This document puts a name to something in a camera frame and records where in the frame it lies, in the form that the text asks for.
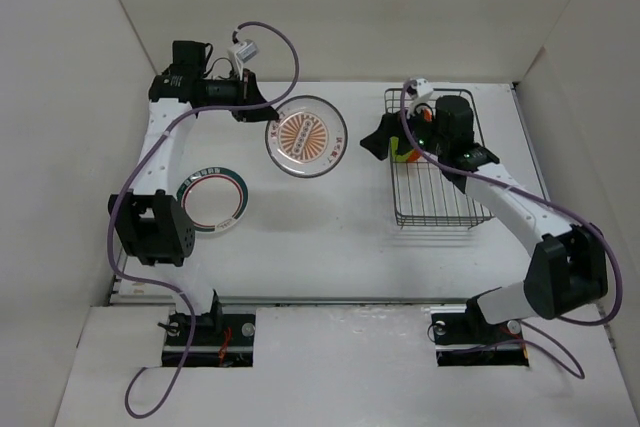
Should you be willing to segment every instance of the white wall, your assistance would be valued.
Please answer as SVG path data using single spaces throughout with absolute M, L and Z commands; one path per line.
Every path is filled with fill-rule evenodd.
M 0 412 L 55 419 L 153 72 L 117 0 L 0 0 Z
M 522 78 L 568 0 L 122 0 L 157 70 L 176 38 L 224 53 L 245 20 L 272 22 L 300 51 L 304 80 Z M 286 47 L 247 31 L 261 79 L 287 80 Z
M 586 214 L 622 261 L 612 330 L 640 408 L 640 0 L 571 0 L 518 88 L 552 198 Z

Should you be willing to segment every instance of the circular pattern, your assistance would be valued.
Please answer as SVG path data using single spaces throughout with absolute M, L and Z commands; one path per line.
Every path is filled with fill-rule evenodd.
M 281 170 L 295 177 L 318 177 L 342 160 L 347 126 L 329 102 L 302 95 L 283 102 L 276 112 L 279 120 L 267 124 L 265 142 Z
M 320 157 L 327 149 L 327 127 L 317 115 L 293 114 L 280 122 L 278 141 L 282 151 L 302 163 Z
M 216 210 L 219 210 L 220 205 L 226 210 L 227 213 L 222 214 L 223 220 L 221 221 L 203 221 L 198 218 L 198 221 L 194 220 L 196 215 L 202 215 L 203 213 L 211 212 L 203 212 L 204 209 L 202 206 L 199 209 L 191 208 L 191 212 L 189 211 L 189 200 L 190 197 L 193 199 L 193 194 L 197 189 L 200 189 L 202 193 L 206 194 L 204 190 L 202 190 L 203 184 L 205 181 L 209 181 L 209 186 L 213 186 L 212 181 L 224 181 L 225 183 L 229 183 L 232 186 L 231 193 L 234 198 L 237 199 L 237 205 L 232 207 L 231 209 L 226 210 L 226 207 L 229 205 L 228 201 L 218 202 L 216 203 L 212 200 L 211 197 L 207 195 L 207 197 L 201 199 L 204 200 L 202 206 L 212 207 Z M 222 186 L 219 186 L 217 191 L 222 192 Z M 229 190 L 226 190 L 225 198 L 229 197 Z M 222 232 L 224 230 L 229 229 L 233 226 L 244 214 L 247 208 L 247 202 L 249 200 L 249 191 L 247 189 L 247 184 L 236 172 L 233 170 L 227 169 L 225 167 L 208 167 L 206 169 L 201 169 L 197 172 L 191 174 L 187 179 L 180 185 L 177 192 L 178 202 L 187 213 L 191 221 L 193 222 L 194 228 L 198 232 Z

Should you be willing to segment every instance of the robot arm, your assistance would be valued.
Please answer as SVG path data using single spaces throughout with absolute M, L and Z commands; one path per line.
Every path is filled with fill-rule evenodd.
M 473 111 L 465 99 L 439 97 L 435 115 L 427 120 L 415 115 L 419 112 L 417 104 L 425 102 L 417 90 L 409 91 L 413 101 L 407 123 L 423 150 L 444 166 L 523 189 L 498 157 L 474 141 Z M 388 155 L 391 137 L 398 138 L 399 155 L 411 150 L 399 113 L 383 115 L 378 129 L 362 139 L 360 145 L 383 160 Z M 511 319 L 534 316 L 553 319 L 606 295 L 604 249 L 586 229 L 508 188 L 445 170 L 443 175 L 462 193 L 489 208 L 531 256 L 522 282 L 481 293 L 467 301 L 465 316 L 471 330 Z
M 143 265 L 154 266 L 164 281 L 187 294 L 196 315 L 212 310 L 214 291 L 201 281 L 198 269 L 185 262 L 194 249 L 195 231 L 193 222 L 173 196 L 180 184 L 178 165 L 196 119 L 183 118 L 167 134 L 168 127 L 192 108 L 266 103 L 255 74 L 244 68 L 244 63 L 257 54 L 253 42 L 239 42 L 229 49 L 234 68 L 229 79 L 205 78 L 208 46 L 175 41 L 172 64 L 154 78 L 149 89 L 149 123 L 140 159 L 161 136 L 167 138 L 131 185 L 116 219 L 116 230 L 127 255 L 137 257 Z M 237 110 L 232 115 L 240 122 L 278 119 L 273 107 Z M 109 200 L 110 213 L 116 197 L 112 195 Z M 174 300 L 176 310 L 187 314 L 180 296 L 174 295 Z

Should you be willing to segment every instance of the wire basket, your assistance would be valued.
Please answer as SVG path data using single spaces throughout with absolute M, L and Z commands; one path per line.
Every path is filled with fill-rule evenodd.
M 400 110 L 401 89 L 388 89 L 384 94 L 386 112 Z M 476 141 L 484 145 L 482 129 L 473 95 L 464 89 L 434 89 L 428 102 L 435 111 L 435 100 L 443 95 L 459 95 L 471 105 Z M 482 204 L 456 189 L 444 178 L 440 169 L 422 157 L 414 162 L 399 162 L 389 154 L 393 204 L 396 223 L 400 227 L 475 227 L 493 216 Z

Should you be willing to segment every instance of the white floor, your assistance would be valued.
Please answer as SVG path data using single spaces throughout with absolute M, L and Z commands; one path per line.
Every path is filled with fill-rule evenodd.
M 473 93 L 486 145 L 516 179 L 540 193 L 510 86 L 448 86 Z M 260 87 L 273 98 L 286 85 Z M 389 163 L 359 145 L 378 126 L 389 87 L 398 84 L 299 84 L 296 94 L 329 100 L 349 130 L 342 162 L 317 179 L 290 177 L 271 162 L 264 124 L 240 125 L 228 113 L 200 116 L 180 178 L 222 166 L 237 171 L 249 189 L 240 223 L 219 237 L 200 235 L 188 259 L 222 297 L 463 298 L 522 280 L 529 258 L 497 219 L 471 230 L 416 232 L 395 224 Z M 136 259 L 129 259 L 127 271 L 153 275 Z M 155 292 L 127 282 L 120 290 L 129 297 Z

